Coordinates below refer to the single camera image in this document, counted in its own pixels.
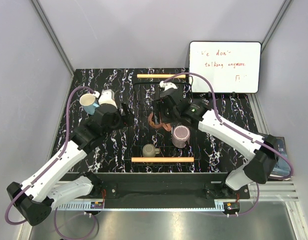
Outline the blue faceted cup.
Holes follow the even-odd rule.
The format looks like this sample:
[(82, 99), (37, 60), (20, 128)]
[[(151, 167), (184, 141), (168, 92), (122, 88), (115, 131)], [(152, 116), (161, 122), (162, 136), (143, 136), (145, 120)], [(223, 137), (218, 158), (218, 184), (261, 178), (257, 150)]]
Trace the blue faceted cup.
[(83, 107), (83, 110), (89, 115), (94, 115), (96, 108), (99, 107), (96, 97), (90, 93), (82, 95), (79, 99), (79, 103)]

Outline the purple mug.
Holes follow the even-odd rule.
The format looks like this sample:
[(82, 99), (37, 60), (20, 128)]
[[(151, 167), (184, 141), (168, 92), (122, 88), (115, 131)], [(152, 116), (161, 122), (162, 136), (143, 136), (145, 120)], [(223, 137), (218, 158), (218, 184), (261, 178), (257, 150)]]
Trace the purple mug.
[(172, 143), (177, 148), (184, 148), (190, 140), (190, 130), (188, 127), (179, 125), (173, 129)]

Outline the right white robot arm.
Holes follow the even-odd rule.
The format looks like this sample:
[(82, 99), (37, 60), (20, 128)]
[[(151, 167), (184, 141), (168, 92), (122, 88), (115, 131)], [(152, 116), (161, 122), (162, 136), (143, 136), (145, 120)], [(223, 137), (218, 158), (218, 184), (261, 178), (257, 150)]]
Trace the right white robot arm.
[(184, 98), (171, 88), (152, 102), (155, 123), (181, 123), (210, 134), (230, 145), (247, 160), (231, 171), (221, 185), (221, 194), (232, 198), (239, 189), (252, 182), (265, 184), (279, 160), (278, 139), (249, 132), (218, 115), (200, 99)]

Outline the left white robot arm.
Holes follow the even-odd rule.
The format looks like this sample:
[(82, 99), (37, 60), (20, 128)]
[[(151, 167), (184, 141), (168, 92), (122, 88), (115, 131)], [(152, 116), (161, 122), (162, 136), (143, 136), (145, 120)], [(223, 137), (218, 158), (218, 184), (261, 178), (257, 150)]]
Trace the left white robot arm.
[(87, 120), (76, 127), (67, 142), (40, 170), (22, 183), (7, 187), (11, 204), (31, 226), (43, 222), (58, 206), (81, 196), (96, 198), (102, 191), (102, 180), (92, 172), (56, 187), (56, 183), (83, 160), (114, 130), (133, 126), (134, 114), (126, 103), (122, 109), (103, 103)]

